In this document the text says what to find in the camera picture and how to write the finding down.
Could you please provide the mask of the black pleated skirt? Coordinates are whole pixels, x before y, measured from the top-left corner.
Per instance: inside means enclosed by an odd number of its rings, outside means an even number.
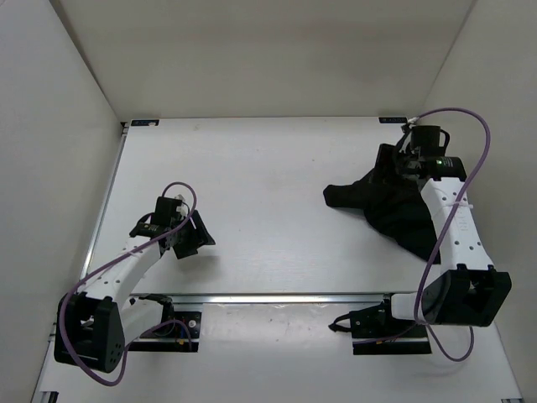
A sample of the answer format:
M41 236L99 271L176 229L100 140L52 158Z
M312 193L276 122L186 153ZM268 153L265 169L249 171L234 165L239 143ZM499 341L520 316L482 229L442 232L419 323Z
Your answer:
M378 233L414 256L428 260L437 237L417 187L394 176L375 181L374 173L375 170L370 170L350 185L328 185L323 191L326 205L361 211Z

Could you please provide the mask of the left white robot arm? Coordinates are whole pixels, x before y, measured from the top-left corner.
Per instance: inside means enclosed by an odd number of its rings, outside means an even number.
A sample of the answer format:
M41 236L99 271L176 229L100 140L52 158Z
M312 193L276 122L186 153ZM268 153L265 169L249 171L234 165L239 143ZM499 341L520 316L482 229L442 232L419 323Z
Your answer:
M168 251L184 259L215 243L198 211L177 214L165 224L138 222L123 253L60 300L55 361L109 374L136 338L170 332L175 326L171 298L134 297L134 288Z

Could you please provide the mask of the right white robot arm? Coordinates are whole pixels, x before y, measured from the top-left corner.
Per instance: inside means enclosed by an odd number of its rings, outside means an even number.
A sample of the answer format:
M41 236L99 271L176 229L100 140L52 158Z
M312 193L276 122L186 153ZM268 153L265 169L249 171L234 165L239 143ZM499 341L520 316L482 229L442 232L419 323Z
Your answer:
M427 263L417 291L393 293L354 313L356 337L492 323L512 281L482 246L467 199L470 179L443 146L381 144L375 166L361 180L323 191L327 206L361 211L375 230Z

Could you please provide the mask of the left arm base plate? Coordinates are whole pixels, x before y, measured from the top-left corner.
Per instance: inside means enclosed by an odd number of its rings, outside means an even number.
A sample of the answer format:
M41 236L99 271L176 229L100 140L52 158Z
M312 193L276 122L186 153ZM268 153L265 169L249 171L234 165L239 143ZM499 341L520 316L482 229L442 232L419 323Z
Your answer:
M201 305L175 305L175 323L149 332L130 344L133 352L196 353L199 348L202 325Z

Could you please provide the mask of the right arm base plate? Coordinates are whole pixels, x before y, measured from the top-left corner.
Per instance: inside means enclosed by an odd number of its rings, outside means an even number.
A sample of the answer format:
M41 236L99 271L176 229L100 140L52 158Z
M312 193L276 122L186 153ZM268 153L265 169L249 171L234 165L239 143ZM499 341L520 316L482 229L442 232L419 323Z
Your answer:
M392 317L388 307L350 311L350 325L355 356L431 354L425 327Z

